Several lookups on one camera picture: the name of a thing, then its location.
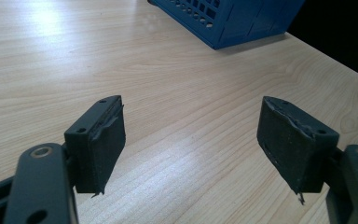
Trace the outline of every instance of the blue plastic crate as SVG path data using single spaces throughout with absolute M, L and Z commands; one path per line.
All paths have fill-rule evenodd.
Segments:
M 286 32 L 305 0 L 153 0 L 213 49 Z

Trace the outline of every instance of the blue basket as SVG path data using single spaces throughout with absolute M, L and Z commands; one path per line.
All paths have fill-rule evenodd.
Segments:
M 153 0 L 213 49 L 286 32 L 305 0 Z

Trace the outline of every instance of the wooden table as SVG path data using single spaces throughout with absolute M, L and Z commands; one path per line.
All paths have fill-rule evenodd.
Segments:
M 257 144 L 264 95 L 358 144 L 358 74 L 286 34 L 212 50 L 146 1 L 0 1 L 0 180 L 63 143 L 94 102 L 123 97 L 127 144 L 81 223 L 328 223 Z

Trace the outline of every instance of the wood grain surface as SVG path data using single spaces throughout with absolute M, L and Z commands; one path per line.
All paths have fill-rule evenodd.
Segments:
M 264 95 L 358 144 L 358 74 L 286 34 L 212 50 L 146 0 L 0 1 L 0 180 L 123 97 L 127 144 L 81 223 L 328 223 L 300 204 L 255 134 Z

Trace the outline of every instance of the black plastic bracket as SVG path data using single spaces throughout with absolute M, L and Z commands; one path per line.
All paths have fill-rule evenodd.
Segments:
M 42 144 L 20 156 L 0 182 L 0 223 L 77 223 L 78 193 L 104 192 L 125 145 L 121 96 L 95 103 L 66 132 L 66 143 Z
M 290 188 L 320 192 L 331 223 L 358 223 L 358 145 L 337 148 L 339 134 L 284 100 L 264 97 L 257 140 Z

